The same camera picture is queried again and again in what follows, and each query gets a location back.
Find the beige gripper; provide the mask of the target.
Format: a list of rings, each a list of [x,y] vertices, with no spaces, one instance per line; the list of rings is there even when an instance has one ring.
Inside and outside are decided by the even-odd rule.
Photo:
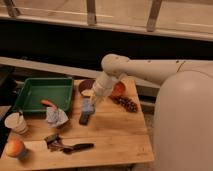
[[[114,76],[108,75],[102,72],[95,80],[93,84],[93,91],[95,95],[90,97],[90,103],[96,105],[100,97],[109,96],[114,88],[114,85],[118,82],[118,79]]]

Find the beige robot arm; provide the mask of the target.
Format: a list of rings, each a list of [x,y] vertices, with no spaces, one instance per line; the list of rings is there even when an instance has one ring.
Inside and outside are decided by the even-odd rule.
[[[160,86],[154,112],[154,171],[213,171],[213,60],[132,60],[108,54],[93,102],[129,75]]]

